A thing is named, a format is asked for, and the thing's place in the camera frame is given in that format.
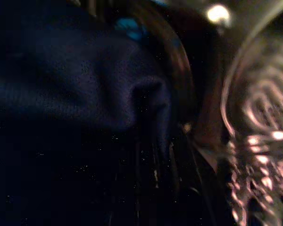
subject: dark blue fabric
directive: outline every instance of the dark blue fabric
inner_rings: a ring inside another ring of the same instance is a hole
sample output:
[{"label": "dark blue fabric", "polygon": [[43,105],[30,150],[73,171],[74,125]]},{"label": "dark blue fabric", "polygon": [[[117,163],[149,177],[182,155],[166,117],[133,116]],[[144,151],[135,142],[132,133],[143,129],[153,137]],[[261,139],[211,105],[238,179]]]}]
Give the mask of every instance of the dark blue fabric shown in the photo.
[{"label": "dark blue fabric", "polygon": [[168,165],[171,124],[138,43],[64,1],[0,0],[0,226],[106,225],[118,153],[143,131]]}]

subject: bright light spot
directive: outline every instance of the bright light spot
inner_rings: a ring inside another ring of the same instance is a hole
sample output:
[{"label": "bright light spot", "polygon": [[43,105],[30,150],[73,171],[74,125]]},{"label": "bright light spot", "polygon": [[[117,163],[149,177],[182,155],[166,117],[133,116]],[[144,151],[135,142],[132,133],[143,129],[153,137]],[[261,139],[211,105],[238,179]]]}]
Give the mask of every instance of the bright light spot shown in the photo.
[{"label": "bright light spot", "polygon": [[233,210],[232,213],[233,213],[233,217],[234,217],[235,221],[237,222],[238,219],[239,219],[237,212]]},{"label": "bright light spot", "polygon": [[262,178],[261,181],[265,187],[268,187],[270,190],[273,189],[273,182],[270,178],[265,177],[265,178]]},{"label": "bright light spot", "polygon": [[267,169],[260,167],[261,172],[265,175],[265,176],[269,176],[269,172]]},{"label": "bright light spot", "polygon": [[269,159],[264,155],[258,155],[256,156],[256,159],[262,164],[266,164],[269,161]]},{"label": "bright light spot", "polygon": [[220,23],[222,21],[228,22],[230,19],[230,13],[222,5],[215,5],[207,11],[208,19],[213,23]]},{"label": "bright light spot", "polygon": [[265,196],[266,201],[268,201],[269,203],[273,202],[273,198],[270,195],[266,195]]},{"label": "bright light spot", "polygon": [[283,132],[280,132],[280,131],[274,132],[273,137],[277,140],[282,140],[283,139]]},{"label": "bright light spot", "polygon": [[249,139],[249,144],[250,145],[256,145],[257,143],[258,143],[258,140],[256,138]]}]

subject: navy cloth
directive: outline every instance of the navy cloth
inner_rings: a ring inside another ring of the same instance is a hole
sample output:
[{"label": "navy cloth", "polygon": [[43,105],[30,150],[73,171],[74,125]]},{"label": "navy cloth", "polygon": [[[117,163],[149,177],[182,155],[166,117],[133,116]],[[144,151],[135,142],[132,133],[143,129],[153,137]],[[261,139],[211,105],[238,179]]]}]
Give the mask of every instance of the navy cloth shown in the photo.
[{"label": "navy cloth", "polygon": [[122,33],[65,1],[0,0],[0,226],[133,211],[133,192],[111,200],[120,155],[145,137],[168,165],[171,103],[151,54]]}]

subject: blue object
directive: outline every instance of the blue object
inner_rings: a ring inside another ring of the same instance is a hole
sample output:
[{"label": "blue object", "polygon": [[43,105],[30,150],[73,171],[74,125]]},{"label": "blue object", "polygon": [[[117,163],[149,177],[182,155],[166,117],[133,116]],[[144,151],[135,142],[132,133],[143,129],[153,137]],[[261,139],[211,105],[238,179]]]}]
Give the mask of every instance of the blue object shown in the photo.
[{"label": "blue object", "polygon": [[126,31],[127,36],[135,41],[141,41],[147,34],[144,26],[140,27],[132,18],[121,18],[115,24],[116,30]]}]

